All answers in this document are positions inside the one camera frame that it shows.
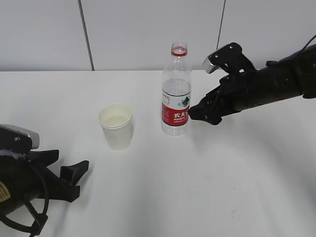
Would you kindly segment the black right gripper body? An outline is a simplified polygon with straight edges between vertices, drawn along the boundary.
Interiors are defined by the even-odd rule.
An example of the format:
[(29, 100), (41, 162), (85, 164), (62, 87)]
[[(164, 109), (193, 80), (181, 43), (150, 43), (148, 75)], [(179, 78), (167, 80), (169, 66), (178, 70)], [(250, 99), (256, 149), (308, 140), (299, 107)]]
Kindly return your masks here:
[(206, 96), (219, 95), (217, 110), (221, 117), (257, 106), (248, 90), (248, 82), (255, 74), (256, 72), (252, 71), (242, 73), (238, 77), (227, 75), (220, 79), (218, 87), (206, 94)]

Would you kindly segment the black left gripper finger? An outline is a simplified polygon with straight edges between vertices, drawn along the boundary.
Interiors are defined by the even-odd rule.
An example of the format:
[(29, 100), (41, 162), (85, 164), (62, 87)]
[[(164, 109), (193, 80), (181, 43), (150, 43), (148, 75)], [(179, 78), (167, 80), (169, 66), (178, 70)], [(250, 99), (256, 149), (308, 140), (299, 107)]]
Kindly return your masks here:
[(84, 160), (70, 166), (60, 168), (60, 178), (72, 187), (76, 186), (79, 180), (89, 169), (89, 161)]
[(59, 159), (59, 150), (30, 151), (26, 155), (26, 160), (32, 164), (48, 167)]

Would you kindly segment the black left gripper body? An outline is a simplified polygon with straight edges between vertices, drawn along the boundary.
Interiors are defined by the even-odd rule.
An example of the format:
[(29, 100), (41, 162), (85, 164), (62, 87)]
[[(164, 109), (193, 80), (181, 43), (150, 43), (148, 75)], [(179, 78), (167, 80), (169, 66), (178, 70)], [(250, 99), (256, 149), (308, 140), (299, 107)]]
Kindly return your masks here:
[(73, 202), (80, 195), (80, 186), (68, 185), (48, 167), (30, 163), (25, 157), (10, 155), (0, 157), (0, 181), (8, 189), (10, 198), (16, 201), (29, 198), (45, 198)]

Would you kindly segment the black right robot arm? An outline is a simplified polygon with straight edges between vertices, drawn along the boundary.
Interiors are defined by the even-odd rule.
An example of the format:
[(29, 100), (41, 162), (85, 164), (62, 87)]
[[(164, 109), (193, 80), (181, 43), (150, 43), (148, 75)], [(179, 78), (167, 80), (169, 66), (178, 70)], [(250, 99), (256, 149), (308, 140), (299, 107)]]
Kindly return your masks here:
[(219, 86), (188, 110), (192, 120), (218, 125), (222, 118), (244, 110), (298, 96), (316, 96), (316, 46), (311, 45), (279, 61), (267, 61), (255, 69), (239, 44), (229, 43), (203, 62), (208, 74), (217, 69), (227, 75)]

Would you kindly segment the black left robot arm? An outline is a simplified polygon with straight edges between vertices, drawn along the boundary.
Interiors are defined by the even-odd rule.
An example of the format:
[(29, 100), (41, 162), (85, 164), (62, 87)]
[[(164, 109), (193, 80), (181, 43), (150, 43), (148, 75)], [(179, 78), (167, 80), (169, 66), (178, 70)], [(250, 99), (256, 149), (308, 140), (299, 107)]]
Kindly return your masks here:
[(7, 215), (24, 205), (27, 198), (73, 202), (80, 195), (77, 185), (88, 171), (84, 160), (60, 168), (60, 176), (48, 166), (59, 159), (58, 150), (29, 152), (22, 158), (0, 157), (0, 212)]

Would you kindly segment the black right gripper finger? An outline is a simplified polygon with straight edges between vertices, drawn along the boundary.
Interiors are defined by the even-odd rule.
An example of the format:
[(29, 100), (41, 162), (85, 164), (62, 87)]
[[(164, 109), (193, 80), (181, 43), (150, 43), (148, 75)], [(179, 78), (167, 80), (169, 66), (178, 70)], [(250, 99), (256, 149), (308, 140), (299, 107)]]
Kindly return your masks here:
[(217, 110), (219, 95), (205, 96), (201, 101), (192, 106), (188, 110), (188, 114), (192, 120), (200, 120), (211, 125), (218, 125), (222, 121), (222, 117)]

